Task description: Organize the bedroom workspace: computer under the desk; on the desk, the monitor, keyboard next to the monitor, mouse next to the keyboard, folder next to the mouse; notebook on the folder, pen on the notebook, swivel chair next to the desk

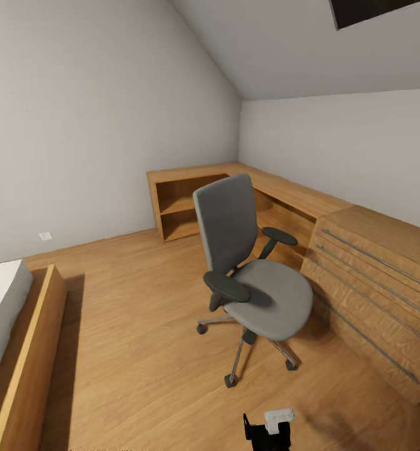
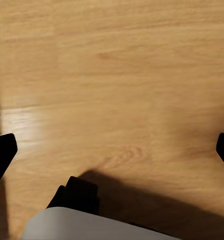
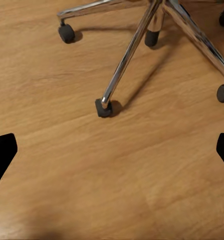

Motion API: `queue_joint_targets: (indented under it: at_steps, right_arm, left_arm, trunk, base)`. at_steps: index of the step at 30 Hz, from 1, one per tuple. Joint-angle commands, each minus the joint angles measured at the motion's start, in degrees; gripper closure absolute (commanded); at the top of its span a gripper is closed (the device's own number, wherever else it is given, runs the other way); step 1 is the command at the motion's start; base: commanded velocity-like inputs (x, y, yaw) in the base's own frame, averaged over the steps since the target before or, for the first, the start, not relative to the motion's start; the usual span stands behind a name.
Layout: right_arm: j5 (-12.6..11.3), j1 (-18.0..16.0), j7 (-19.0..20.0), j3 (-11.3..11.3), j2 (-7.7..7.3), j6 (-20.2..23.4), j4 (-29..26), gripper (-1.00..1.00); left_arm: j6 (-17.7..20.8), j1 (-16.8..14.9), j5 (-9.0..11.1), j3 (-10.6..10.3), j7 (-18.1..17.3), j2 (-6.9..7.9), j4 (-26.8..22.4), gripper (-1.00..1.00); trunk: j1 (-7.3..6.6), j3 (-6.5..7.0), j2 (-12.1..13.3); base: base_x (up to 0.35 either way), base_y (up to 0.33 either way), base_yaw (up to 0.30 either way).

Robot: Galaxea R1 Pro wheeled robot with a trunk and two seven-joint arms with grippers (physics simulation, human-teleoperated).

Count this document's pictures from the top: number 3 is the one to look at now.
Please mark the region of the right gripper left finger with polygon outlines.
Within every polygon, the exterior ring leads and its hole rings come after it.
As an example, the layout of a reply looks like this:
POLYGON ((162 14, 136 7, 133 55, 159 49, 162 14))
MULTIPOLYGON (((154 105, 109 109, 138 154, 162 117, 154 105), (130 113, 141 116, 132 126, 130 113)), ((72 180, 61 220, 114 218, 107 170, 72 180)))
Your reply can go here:
POLYGON ((17 152, 17 142, 13 133, 0 136, 0 180, 17 152))

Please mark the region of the swivel chair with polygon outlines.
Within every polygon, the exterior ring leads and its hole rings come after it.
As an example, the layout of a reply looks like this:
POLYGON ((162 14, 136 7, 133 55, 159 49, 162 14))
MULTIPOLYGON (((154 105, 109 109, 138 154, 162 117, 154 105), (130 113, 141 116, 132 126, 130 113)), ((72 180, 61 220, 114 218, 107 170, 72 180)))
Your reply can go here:
MULTIPOLYGON (((128 48, 123 54, 123 57, 111 78, 111 82, 103 93, 102 98, 95 101, 96 111, 99 116, 104 117, 113 114, 113 107, 110 98, 114 94, 133 53, 139 45, 144 33, 144 43, 149 47, 156 45, 165 13, 167 13, 184 30, 184 32, 224 74, 223 55, 182 5, 196 3, 224 3, 224 0, 94 0, 94 2, 57 13, 61 25, 58 32, 60 37, 62 37, 62 40, 66 42, 68 38, 75 38, 75 33, 72 27, 64 22, 66 18, 147 6, 143 19, 128 48)), ((224 10, 218 21, 224 26, 224 10)), ((219 87, 217 98, 218 101, 224 102, 224 84, 219 87)))

